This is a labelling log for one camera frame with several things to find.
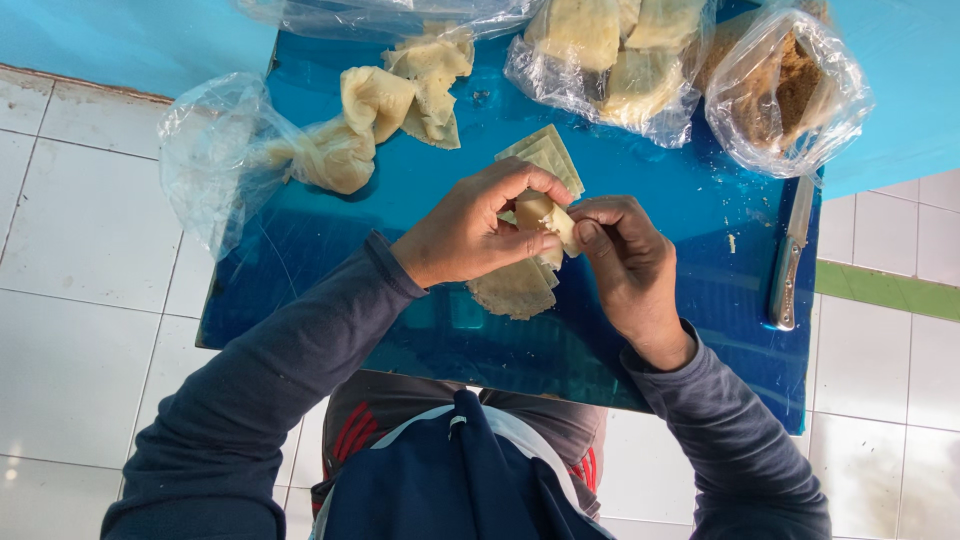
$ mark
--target hand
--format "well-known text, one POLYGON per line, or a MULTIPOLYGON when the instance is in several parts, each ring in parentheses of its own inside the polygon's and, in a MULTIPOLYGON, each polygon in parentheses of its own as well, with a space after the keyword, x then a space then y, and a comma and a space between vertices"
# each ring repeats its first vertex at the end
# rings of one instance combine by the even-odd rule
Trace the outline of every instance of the hand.
POLYGON ((457 182, 430 213, 391 246, 417 285, 464 282, 539 255, 561 244, 545 231, 518 231, 496 215, 514 209, 530 187, 554 201, 573 196, 557 177, 521 160, 506 158, 457 182))
POLYGON ((613 327, 658 369, 673 371, 689 363, 697 344, 677 315, 673 243, 654 228, 634 197, 586 199, 569 213, 613 327))

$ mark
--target wrist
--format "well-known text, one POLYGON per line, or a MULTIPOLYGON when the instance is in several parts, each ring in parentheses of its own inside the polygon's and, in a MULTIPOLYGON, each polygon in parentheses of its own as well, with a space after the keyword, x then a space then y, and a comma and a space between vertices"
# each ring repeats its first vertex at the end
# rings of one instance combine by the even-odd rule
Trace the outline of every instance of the wrist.
POLYGON ((679 318, 676 326, 671 325, 671 328, 656 340, 628 338, 628 342, 638 355, 661 371, 677 371, 697 355, 697 342, 686 333, 679 318))
POLYGON ((407 276, 417 284, 418 287, 426 289, 437 282, 431 281, 429 273, 426 272, 422 263, 423 256, 418 256, 417 250, 412 249, 408 242, 404 241, 403 236, 390 246, 390 253, 394 254, 396 261, 400 263, 407 276))

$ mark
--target clear plastic bag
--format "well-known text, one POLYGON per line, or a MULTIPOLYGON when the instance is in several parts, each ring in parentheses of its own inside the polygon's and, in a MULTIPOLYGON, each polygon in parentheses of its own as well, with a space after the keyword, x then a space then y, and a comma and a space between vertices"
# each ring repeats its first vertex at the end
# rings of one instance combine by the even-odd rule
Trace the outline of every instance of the clear plastic bag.
POLYGON ((707 121, 744 168, 808 174, 822 186, 815 171, 860 135, 874 107, 867 78, 825 2, 779 0, 749 16, 753 24, 709 77, 707 121))
POLYGON ((372 130, 338 115, 302 130, 270 102, 263 77, 231 73, 184 93, 160 118, 160 185, 188 233, 220 260, 290 178, 350 193, 373 172, 372 130))
POLYGON ((693 87, 717 0, 548 0, 510 44, 503 73, 538 103, 659 146, 690 140, 693 87))
POLYGON ((452 23, 475 39, 509 34, 543 0, 230 0, 244 15, 300 36, 397 43, 424 23, 452 23))

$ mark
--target blue table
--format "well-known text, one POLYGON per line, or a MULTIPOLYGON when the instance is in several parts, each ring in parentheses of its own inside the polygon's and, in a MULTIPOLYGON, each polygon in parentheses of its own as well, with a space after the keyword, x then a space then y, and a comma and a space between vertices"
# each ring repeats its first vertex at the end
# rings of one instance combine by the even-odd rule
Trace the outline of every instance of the blue table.
MULTIPOLYGON (((721 16, 732 16, 735 8, 721 16)), ((767 304, 796 180, 743 170, 722 152, 701 110, 693 140, 665 150, 639 135, 538 105, 501 74, 511 38, 478 42, 473 74, 451 89, 463 148, 440 150, 397 132, 377 147, 370 183, 352 195, 297 182, 282 187, 247 224, 241 244, 217 264, 198 345, 223 348, 307 290, 370 229, 398 238, 457 179, 553 123, 583 177, 585 197, 637 197, 677 246, 680 314, 789 432, 802 432, 820 191, 798 272, 798 326, 776 331, 767 322, 767 304)), ((268 78, 277 110, 300 126, 334 116, 341 71, 381 65, 384 49, 281 33, 268 78)), ((556 306, 528 322, 487 313, 461 283, 435 286, 400 315, 363 367, 649 411, 619 364, 624 341, 603 317, 586 258, 566 261, 559 278, 556 306)))

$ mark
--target person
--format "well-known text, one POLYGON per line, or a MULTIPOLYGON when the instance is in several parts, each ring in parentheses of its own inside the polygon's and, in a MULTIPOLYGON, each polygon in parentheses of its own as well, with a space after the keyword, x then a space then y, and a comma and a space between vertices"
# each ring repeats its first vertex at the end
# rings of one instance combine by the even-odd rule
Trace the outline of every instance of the person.
MULTIPOLYGON (((101 537, 284 538, 272 500, 280 446, 331 395, 316 538, 612 538, 596 523, 606 409, 358 371, 431 285, 556 247, 497 214, 524 189, 561 204, 554 176, 519 159, 462 179, 396 243, 377 232, 308 292, 160 402, 124 467, 101 537)), ((695 538, 830 538, 809 463, 674 300, 676 255, 637 203, 569 209, 620 356, 695 471, 695 538)), ((657 489, 638 485, 636 489, 657 489)))

